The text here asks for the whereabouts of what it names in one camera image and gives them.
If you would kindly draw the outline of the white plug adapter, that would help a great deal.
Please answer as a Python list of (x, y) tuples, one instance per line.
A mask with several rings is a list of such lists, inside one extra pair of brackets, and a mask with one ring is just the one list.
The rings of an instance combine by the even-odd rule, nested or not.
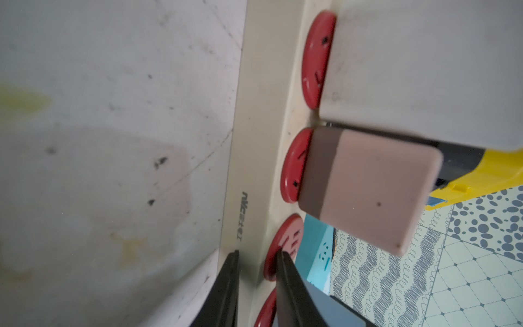
[(338, 1), (335, 12), (323, 120), (522, 148), (521, 1)]

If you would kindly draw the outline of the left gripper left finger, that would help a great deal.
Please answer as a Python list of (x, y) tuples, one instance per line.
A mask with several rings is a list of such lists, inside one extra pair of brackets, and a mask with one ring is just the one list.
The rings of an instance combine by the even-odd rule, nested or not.
[(229, 253), (207, 299), (191, 326), (236, 326), (240, 260), (239, 251)]

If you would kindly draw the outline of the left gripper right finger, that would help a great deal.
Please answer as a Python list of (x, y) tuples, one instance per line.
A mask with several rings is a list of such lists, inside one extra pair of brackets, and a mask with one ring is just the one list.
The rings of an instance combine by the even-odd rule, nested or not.
[(290, 255), (276, 255), (279, 326), (373, 326), (374, 324), (303, 280)]

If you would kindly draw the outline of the light blue triangular socket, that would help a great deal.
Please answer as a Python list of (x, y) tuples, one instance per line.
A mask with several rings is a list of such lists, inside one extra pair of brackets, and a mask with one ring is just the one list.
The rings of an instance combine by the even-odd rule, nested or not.
[(303, 279), (327, 295), (330, 293), (334, 252), (335, 229), (306, 215), (304, 235), (296, 257), (296, 268)]

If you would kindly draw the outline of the white long power strip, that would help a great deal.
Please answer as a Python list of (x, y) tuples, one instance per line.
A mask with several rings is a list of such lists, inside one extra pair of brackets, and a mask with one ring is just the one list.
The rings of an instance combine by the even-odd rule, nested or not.
[(299, 211), (281, 196), (281, 171), (296, 135), (319, 122), (302, 94), (301, 65), (315, 17), (331, 7), (331, 1), (247, 4), (219, 244), (220, 264), (239, 253), (238, 326), (253, 326), (274, 290), (263, 275), (267, 251)]

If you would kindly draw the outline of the pink brown plug adapter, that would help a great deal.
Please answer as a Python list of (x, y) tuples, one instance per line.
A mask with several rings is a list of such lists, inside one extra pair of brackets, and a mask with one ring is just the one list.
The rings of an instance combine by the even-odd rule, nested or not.
[(403, 256), (442, 163), (442, 152), (425, 144), (316, 128), (298, 205), (338, 230)]

